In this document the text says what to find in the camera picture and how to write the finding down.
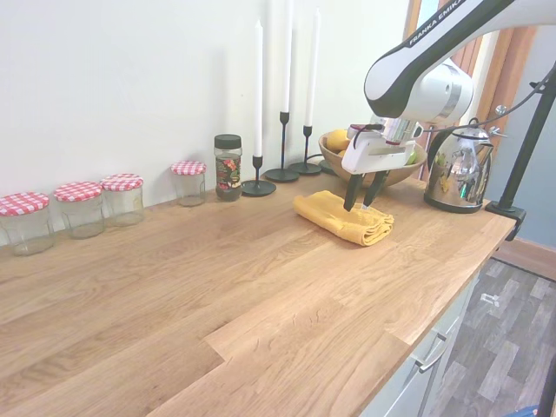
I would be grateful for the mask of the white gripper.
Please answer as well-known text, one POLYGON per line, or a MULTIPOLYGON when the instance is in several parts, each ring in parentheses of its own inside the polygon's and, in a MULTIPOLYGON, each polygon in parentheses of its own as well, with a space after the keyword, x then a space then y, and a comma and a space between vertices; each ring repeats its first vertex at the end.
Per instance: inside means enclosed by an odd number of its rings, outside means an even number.
POLYGON ((363 174, 377 172, 362 203, 364 207, 370 207, 384 186, 389 170, 406 165, 414 152, 416 141, 409 140, 394 145, 387 143, 386 138, 376 131, 363 131, 358 136, 355 131, 349 131, 347 138, 350 144, 342 157, 341 166, 351 174, 343 204, 343 208, 350 212, 360 192, 363 174))

